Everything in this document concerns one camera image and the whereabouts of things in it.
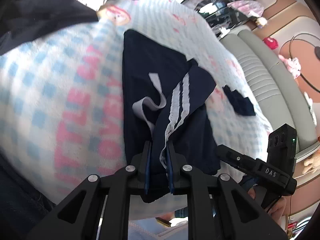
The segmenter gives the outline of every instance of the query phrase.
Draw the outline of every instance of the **checkered blanket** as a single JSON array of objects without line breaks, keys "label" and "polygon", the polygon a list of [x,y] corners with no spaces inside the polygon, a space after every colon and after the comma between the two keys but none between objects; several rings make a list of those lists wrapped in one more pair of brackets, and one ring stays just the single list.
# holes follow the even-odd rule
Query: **checkered blanket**
[{"label": "checkered blanket", "polygon": [[[110,175],[126,165],[122,50],[129,28],[196,59],[217,83],[206,101],[217,144],[266,160],[271,125],[239,63],[196,12],[174,0],[114,0],[99,16],[97,23],[65,28],[0,57],[0,145],[38,190],[58,203],[88,175]],[[249,97],[256,116],[235,114],[224,85]],[[241,180],[241,172],[221,167],[219,173]],[[133,196],[130,218],[186,205],[185,196],[151,204]]]}]

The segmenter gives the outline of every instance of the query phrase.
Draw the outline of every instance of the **white strap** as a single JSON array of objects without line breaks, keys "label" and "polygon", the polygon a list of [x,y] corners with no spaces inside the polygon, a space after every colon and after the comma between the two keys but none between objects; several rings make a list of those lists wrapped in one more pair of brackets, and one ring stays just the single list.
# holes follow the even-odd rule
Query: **white strap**
[{"label": "white strap", "polygon": [[164,94],[162,93],[161,82],[160,82],[158,74],[157,73],[149,73],[149,78],[150,78],[153,86],[156,88],[156,90],[160,94],[159,106],[157,106],[150,97],[144,97],[144,98],[140,99],[139,101],[133,103],[132,110],[133,110],[133,113],[137,117],[139,117],[140,119],[144,120],[147,123],[147,125],[150,129],[150,132],[151,132],[151,136],[152,136],[153,129],[154,129],[155,125],[147,120],[147,118],[143,112],[143,105],[149,107],[149,109],[151,111],[157,111],[157,110],[165,107],[167,100],[166,100]]}]

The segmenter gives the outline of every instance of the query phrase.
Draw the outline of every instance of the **red plush toy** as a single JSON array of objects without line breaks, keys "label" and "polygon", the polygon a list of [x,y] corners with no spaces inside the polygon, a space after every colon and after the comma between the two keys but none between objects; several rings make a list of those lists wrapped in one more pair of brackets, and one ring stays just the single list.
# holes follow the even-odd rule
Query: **red plush toy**
[{"label": "red plush toy", "polygon": [[263,42],[270,48],[270,49],[276,49],[278,48],[279,44],[276,39],[266,37],[263,39]]}]

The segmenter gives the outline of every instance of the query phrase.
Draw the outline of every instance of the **blue and white checkered pattern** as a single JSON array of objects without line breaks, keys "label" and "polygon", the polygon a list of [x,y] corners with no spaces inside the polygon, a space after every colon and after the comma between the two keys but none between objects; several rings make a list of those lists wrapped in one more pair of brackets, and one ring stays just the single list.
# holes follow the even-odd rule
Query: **blue and white checkered pattern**
[{"label": "blue and white checkered pattern", "polygon": [[[185,54],[187,60],[195,58],[217,83],[206,101],[217,144],[266,160],[271,125],[239,63],[207,23],[196,12],[171,0],[115,0],[110,1],[108,6],[111,5],[125,12],[127,18],[113,9],[98,23],[60,30],[0,57],[0,144],[11,164],[56,203],[88,175],[109,175],[126,165],[123,119],[106,112],[114,107],[106,106],[110,101],[106,99],[122,98],[123,34],[129,28]],[[100,52],[95,55],[99,62],[94,78],[85,79],[78,68],[86,64],[84,57],[93,55],[88,52],[90,46]],[[235,114],[221,92],[224,85],[249,97],[257,115]],[[58,127],[65,118],[63,113],[79,114],[81,110],[78,104],[68,101],[71,89],[89,94],[90,103],[85,109],[85,125],[66,122],[66,129],[81,140],[63,143],[60,153]],[[117,135],[100,133],[106,128],[106,118],[120,127]],[[109,144],[103,150],[110,154],[99,154],[101,142],[106,139]],[[114,155],[113,149],[119,149],[119,155]],[[220,173],[227,172],[236,181],[241,180],[242,173],[227,164],[221,166]],[[184,196],[169,195],[151,204],[133,198],[130,218],[155,217],[186,204]]]}]

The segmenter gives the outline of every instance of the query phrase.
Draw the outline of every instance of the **person's leg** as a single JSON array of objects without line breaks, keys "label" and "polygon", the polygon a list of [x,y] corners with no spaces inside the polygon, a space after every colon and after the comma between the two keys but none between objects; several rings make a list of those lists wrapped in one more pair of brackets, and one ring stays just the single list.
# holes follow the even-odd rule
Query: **person's leg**
[{"label": "person's leg", "polygon": [[25,239],[55,204],[21,177],[0,152],[0,239]]}]

